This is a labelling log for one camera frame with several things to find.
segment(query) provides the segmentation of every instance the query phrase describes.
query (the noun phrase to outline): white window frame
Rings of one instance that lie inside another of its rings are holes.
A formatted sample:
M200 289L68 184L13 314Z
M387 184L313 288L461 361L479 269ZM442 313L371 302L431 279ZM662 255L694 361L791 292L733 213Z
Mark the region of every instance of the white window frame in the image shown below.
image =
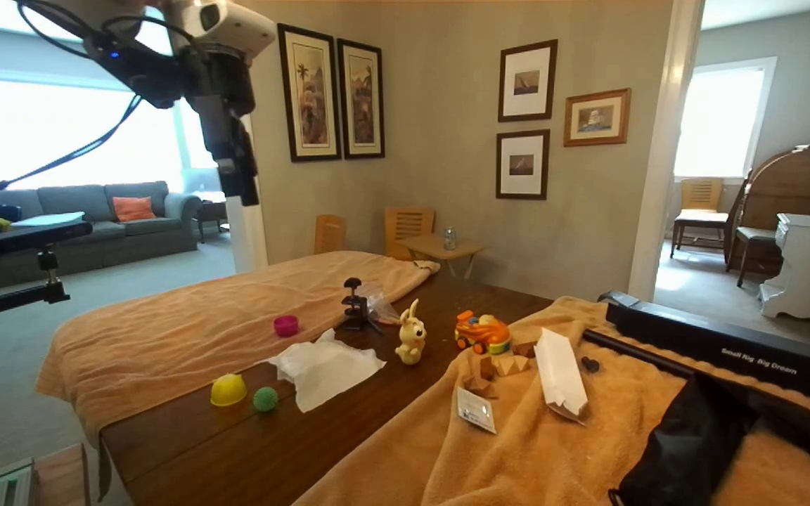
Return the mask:
M764 111L767 111L767 98L771 98L771 84L774 84L774 67L777 67L777 56L764 56L764 60L739 60L739 61L722 61L722 64L700 64L691 70L691 81L697 76L715 76L715 73L732 73L732 70L759 70L761 73L761 91L759 91L759 105L753 111L753 119L749 125L749 143L745 143L745 156L733 158L733 164L725 164L719 170L719 164L707 164L700 158L684 158L690 150L690 135L684 139L684 132L690 132L690 128L680 125L680 140L677 140L677 158L676 158L676 178L725 178L725 181L745 181L756 143L759 143L759 132L761 132L761 122L764 122Z

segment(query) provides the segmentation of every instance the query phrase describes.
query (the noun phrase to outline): framed picture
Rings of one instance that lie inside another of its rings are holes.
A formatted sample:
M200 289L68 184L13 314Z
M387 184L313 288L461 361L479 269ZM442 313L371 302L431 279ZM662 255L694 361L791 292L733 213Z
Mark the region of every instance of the framed picture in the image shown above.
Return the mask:
M383 158L383 54L340 40L345 158Z
M292 160L340 158L331 38L279 26Z
M556 40L501 50L497 122L551 116Z
M570 95L565 111L565 146L625 143L631 91Z
M497 135L494 158L497 201L545 201L549 129Z

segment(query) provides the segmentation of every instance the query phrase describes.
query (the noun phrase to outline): green ball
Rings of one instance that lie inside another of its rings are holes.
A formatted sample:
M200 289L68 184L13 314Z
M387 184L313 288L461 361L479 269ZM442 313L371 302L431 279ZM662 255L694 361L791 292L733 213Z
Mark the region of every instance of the green ball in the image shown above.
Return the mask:
M279 403L279 395L275 395L272 389L258 389L258 390L254 395L254 409L257 409L258 414L275 411L275 403Z

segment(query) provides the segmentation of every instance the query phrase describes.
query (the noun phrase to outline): gray sofa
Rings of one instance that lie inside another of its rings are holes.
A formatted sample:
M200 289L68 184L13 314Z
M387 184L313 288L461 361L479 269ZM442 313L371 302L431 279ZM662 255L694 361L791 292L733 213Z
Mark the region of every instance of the gray sofa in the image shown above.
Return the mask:
M112 196L150 196L155 220L117 222ZM36 191L0 191L0 205L20 208L22 220L39 213L85 212L94 234L60 241L60 272L81 272L198 247L193 194L171 194L167 184L54 187ZM0 255L0 288L41 281L36 251Z

